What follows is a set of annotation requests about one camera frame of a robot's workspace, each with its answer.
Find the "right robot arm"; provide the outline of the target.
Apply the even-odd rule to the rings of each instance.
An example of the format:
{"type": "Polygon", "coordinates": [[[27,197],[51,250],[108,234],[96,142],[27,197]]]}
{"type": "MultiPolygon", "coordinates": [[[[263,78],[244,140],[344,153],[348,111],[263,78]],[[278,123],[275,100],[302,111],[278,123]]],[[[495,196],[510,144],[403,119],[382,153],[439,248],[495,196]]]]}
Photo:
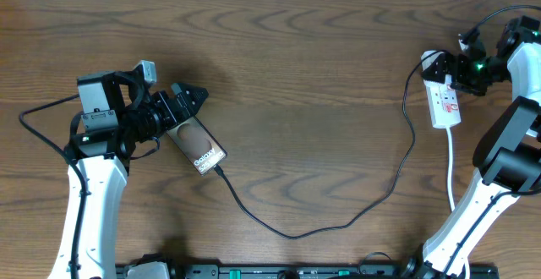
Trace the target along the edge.
{"type": "Polygon", "coordinates": [[[522,196],[540,192],[540,150],[522,141],[540,138],[540,22],[528,16],[510,20],[493,56],[479,35],[477,26],[460,35],[458,55],[422,55],[422,78],[438,100],[430,110],[452,112],[452,91],[484,96],[493,83],[503,81],[512,84],[512,103],[479,141],[466,193],[402,267],[401,278],[466,278],[468,256],[496,219],[522,196]]]}

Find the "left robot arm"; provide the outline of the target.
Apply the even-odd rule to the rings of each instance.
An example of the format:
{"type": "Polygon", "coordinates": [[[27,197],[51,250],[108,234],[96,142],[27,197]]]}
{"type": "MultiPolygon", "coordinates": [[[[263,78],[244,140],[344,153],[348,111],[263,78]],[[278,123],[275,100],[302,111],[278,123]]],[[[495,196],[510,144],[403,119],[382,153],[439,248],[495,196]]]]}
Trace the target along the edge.
{"type": "Polygon", "coordinates": [[[138,143],[158,141],[193,117],[207,89],[185,83],[149,92],[153,72],[102,72],[78,78],[83,106],[71,124],[68,209],[52,278],[116,277],[118,210],[138,143]]]}

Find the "white power strip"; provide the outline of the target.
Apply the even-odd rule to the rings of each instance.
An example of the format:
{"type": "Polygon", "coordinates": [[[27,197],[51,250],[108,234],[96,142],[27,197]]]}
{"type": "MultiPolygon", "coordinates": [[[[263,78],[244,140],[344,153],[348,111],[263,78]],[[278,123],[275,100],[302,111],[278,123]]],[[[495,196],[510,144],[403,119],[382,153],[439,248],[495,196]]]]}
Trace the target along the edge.
{"type": "Polygon", "coordinates": [[[446,73],[442,82],[423,77],[429,113],[435,129],[450,129],[461,122],[456,91],[451,88],[451,76],[446,73]]]}

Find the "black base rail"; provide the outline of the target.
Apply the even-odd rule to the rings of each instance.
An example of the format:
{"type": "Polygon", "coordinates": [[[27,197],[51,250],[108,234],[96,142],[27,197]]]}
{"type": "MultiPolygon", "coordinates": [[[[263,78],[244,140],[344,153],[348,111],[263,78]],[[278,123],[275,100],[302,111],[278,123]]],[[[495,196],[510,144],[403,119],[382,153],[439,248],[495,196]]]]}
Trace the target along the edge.
{"type": "Polygon", "coordinates": [[[358,265],[183,265],[171,278],[180,279],[325,279],[347,278],[398,278],[399,265],[375,261],[358,265]]]}

